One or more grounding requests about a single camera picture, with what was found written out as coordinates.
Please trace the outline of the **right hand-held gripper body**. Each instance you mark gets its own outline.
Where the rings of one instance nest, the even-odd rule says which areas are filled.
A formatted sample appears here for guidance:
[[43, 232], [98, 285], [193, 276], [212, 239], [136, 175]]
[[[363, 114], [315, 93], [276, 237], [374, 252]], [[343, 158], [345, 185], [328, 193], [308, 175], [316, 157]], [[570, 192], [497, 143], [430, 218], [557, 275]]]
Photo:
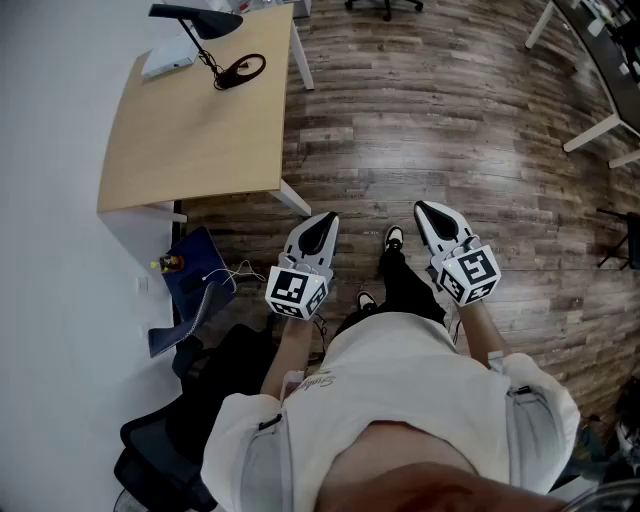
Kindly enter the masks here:
[[435, 284], [446, 291], [457, 306], [467, 306], [488, 297], [501, 279], [489, 245], [469, 237], [449, 252], [431, 258]]

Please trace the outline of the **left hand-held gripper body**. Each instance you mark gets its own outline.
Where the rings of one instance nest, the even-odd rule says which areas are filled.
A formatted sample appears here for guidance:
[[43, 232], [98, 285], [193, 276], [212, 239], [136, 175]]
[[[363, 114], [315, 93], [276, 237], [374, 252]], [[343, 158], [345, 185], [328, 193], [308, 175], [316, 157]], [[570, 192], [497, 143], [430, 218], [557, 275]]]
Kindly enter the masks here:
[[324, 258], [301, 259], [287, 253], [269, 273], [265, 300], [277, 314], [310, 320], [329, 294], [334, 272]]

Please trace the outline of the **black desk lamp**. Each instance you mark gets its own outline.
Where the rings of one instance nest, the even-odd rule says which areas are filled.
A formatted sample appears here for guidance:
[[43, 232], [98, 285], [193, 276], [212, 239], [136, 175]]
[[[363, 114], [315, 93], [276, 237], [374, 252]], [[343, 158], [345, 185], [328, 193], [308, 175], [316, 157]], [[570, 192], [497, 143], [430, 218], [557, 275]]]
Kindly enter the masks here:
[[[214, 40], [222, 38], [235, 30], [243, 23], [240, 15], [224, 13], [207, 9], [185, 7], [179, 5], [152, 4], [148, 16], [152, 18], [164, 18], [177, 20], [198, 50], [198, 57], [214, 75], [214, 87], [216, 90], [228, 90], [242, 85], [259, 76], [266, 68], [266, 58], [261, 54], [248, 54], [241, 57], [228, 68], [218, 65], [213, 56], [205, 50], [200, 42], [192, 34], [186, 22], [189, 21], [202, 40]], [[249, 74], [241, 74], [241, 68], [248, 68], [248, 62], [252, 59], [261, 61], [257, 70]]]

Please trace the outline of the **person's left forearm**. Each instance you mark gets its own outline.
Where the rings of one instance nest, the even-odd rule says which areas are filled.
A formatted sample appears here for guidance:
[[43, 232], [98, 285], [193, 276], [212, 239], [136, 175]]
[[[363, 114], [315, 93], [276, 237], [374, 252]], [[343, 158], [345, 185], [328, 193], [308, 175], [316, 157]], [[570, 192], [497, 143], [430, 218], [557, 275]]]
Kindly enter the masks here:
[[283, 400], [299, 384], [307, 370], [314, 323], [289, 317], [277, 353], [263, 380], [260, 393]]

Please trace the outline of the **person's right forearm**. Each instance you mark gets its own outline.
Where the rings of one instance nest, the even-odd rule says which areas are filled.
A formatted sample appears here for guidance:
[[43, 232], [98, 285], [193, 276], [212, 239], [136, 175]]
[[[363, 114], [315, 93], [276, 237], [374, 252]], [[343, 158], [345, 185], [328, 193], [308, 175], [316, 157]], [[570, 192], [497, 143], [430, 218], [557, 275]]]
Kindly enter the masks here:
[[470, 356], [473, 359], [490, 369], [490, 353], [500, 352], [503, 356], [512, 353], [481, 300], [458, 307], [457, 310], [467, 338]]

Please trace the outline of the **wooden desk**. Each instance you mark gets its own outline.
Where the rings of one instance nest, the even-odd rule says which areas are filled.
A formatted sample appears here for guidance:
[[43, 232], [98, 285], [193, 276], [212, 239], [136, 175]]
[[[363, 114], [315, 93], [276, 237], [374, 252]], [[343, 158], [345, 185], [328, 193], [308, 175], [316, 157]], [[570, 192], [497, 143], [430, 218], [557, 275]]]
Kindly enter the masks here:
[[310, 206], [282, 177], [288, 65], [313, 89], [293, 7], [249, 12], [205, 48], [224, 67], [248, 54], [266, 59], [251, 81], [220, 91], [197, 62], [144, 80], [134, 62], [112, 125], [99, 187], [100, 214], [185, 199], [268, 192], [296, 213]]

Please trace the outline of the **person's black trousers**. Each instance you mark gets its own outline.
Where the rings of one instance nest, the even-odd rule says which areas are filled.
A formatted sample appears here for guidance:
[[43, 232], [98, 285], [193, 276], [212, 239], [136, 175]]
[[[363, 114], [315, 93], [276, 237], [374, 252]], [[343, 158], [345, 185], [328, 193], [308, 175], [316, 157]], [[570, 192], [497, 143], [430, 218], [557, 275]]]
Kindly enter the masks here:
[[431, 287], [408, 266], [402, 251], [384, 252], [379, 267], [384, 278], [385, 301], [377, 304], [374, 311], [356, 310], [347, 316], [337, 335], [372, 315], [390, 312], [413, 314], [444, 324], [445, 310], [435, 300]]

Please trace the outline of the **blue upholstered chair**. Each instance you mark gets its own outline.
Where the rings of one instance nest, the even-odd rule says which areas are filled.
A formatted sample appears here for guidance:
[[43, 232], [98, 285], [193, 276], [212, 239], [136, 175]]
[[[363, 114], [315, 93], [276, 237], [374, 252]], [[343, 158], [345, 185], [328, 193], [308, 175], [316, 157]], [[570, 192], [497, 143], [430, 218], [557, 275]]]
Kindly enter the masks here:
[[152, 328], [148, 331], [152, 358], [187, 339], [198, 327], [224, 309], [235, 298], [237, 290], [234, 278], [206, 227], [191, 232], [168, 254], [185, 259], [182, 271], [163, 274], [181, 322], [171, 328]]

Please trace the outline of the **black office chair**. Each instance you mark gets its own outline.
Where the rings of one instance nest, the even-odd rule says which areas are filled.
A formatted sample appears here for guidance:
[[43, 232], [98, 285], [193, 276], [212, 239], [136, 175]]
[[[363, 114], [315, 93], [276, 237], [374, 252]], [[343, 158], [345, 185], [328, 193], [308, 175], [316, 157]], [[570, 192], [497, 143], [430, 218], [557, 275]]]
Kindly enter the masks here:
[[[352, 11], [354, 4], [358, 1], [359, 0], [344, 0], [345, 9], [347, 11]], [[385, 22], [390, 22], [392, 20], [392, 6], [391, 6], [392, 0], [380, 0], [380, 1], [384, 3], [384, 15], [382, 19]], [[415, 6], [416, 12], [423, 11], [424, 3], [421, 0], [403, 0], [403, 1], [413, 4]]]
[[148, 512], [211, 512], [216, 500], [201, 478], [204, 451], [224, 399], [259, 392], [276, 353], [273, 327], [230, 329], [182, 394], [121, 427], [124, 450], [114, 475]]

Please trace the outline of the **person's white shirt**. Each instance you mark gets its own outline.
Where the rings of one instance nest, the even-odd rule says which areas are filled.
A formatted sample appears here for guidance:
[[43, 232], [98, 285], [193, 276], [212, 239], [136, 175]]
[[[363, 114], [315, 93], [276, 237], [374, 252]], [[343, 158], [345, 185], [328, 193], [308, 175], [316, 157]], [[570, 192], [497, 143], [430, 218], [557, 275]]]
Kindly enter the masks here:
[[313, 512], [335, 459], [390, 422], [444, 442], [482, 477], [544, 494], [579, 420], [568, 390], [531, 357], [483, 365], [434, 321], [376, 314], [338, 335], [286, 398], [228, 396], [201, 477], [226, 512]]

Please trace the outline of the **amber drink bottle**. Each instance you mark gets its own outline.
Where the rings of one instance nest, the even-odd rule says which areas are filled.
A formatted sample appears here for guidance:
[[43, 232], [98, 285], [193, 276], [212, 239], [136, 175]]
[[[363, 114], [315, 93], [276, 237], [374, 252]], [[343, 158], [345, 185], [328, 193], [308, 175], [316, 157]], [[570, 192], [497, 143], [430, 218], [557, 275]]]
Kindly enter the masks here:
[[163, 274], [180, 272], [185, 267], [185, 259], [179, 255], [164, 254], [157, 260], [151, 261], [150, 266]]

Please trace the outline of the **black tripod stand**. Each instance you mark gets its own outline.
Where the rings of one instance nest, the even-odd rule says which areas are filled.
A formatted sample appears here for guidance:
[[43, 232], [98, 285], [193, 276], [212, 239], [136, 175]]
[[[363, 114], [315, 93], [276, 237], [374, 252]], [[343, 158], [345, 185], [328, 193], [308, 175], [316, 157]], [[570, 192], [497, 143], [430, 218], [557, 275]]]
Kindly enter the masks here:
[[621, 214], [602, 208], [597, 208], [596, 211], [598, 213], [616, 217], [626, 224], [626, 234], [623, 239], [607, 253], [606, 257], [598, 263], [597, 267], [601, 268], [610, 258], [618, 257], [617, 251], [624, 243], [627, 243], [628, 255], [625, 263], [620, 267], [620, 269], [624, 270], [626, 267], [629, 267], [633, 271], [640, 272], [640, 214], [633, 212]]

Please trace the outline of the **white flat box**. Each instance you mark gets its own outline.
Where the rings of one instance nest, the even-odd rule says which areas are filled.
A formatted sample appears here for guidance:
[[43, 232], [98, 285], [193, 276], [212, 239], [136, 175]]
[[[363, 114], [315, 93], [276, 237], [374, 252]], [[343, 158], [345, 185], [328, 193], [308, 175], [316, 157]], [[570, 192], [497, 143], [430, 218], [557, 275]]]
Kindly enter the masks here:
[[148, 55], [141, 72], [144, 80], [150, 80], [170, 71], [192, 65], [198, 49], [187, 34], [176, 35], [156, 46]]

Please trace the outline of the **dark table white legs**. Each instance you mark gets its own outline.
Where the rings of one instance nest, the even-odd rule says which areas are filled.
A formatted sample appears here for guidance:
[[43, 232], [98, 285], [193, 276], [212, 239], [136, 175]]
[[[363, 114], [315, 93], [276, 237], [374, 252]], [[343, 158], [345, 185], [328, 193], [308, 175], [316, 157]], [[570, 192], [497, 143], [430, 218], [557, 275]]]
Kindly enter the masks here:
[[589, 25], [593, 19], [580, 3], [581, 0], [547, 0], [544, 11], [525, 41], [526, 48], [533, 48], [551, 18], [558, 16], [595, 66], [605, 90], [612, 113], [564, 143], [563, 150], [567, 153], [619, 126], [640, 138], [640, 83], [630, 73], [621, 70], [625, 65], [624, 58], [609, 32], [604, 28], [596, 35], [590, 32]]

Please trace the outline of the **black floor fan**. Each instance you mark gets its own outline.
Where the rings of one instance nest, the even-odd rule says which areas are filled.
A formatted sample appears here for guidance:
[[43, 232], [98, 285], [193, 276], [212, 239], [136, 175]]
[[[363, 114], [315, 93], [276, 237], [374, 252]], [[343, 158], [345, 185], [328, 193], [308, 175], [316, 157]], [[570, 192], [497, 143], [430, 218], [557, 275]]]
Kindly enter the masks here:
[[149, 512], [130, 492], [123, 489], [118, 495], [112, 512]]

